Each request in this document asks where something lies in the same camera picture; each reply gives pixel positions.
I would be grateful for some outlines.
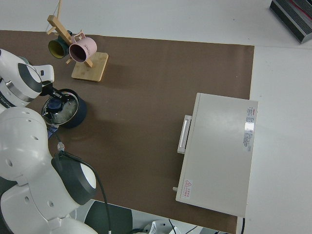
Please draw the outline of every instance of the brown table cover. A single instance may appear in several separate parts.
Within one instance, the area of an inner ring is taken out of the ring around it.
[[[33,65],[54,67],[57,89],[75,90],[87,103],[84,122],[59,130],[66,150],[94,166],[108,202],[235,233],[236,217],[177,202],[183,155],[177,146],[196,93],[249,99],[253,46],[90,36],[109,60],[99,83],[71,78],[75,62],[54,58],[54,34],[0,31],[0,48]],[[38,112],[47,96],[29,108]],[[49,143],[56,151],[56,140]],[[97,193],[95,199],[101,199]]]

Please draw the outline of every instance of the pink mug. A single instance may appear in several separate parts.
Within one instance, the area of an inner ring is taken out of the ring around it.
[[[92,38],[87,38],[81,31],[71,37],[72,43],[69,47],[69,54],[76,62],[85,62],[89,57],[96,53],[98,47]]]

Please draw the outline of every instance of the label sticker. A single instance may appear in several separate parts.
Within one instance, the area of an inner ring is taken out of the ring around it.
[[[184,179],[182,198],[190,199],[192,191],[193,181],[190,179]]]
[[[256,109],[254,107],[249,107],[247,109],[247,116],[245,122],[245,132],[243,138],[243,149],[250,152],[253,149],[252,138],[254,136],[254,121],[256,118]]]

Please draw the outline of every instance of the wooden base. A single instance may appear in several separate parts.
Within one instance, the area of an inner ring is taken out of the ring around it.
[[[108,60],[108,54],[96,52],[94,55],[90,57],[90,59],[93,62],[92,68],[88,67],[83,62],[76,62],[76,65],[72,73],[72,78],[94,82],[101,81],[106,66],[106,62]]]

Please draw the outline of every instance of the white table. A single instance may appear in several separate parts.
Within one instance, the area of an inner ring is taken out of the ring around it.
[[[1,1],[0,29],[45,31],[57,2]],[[245,233],[312,233],[312,41],[300,45],[270,2],[63,0],[61,21],[103,36],[255,45],[250,98],[259,112]]]

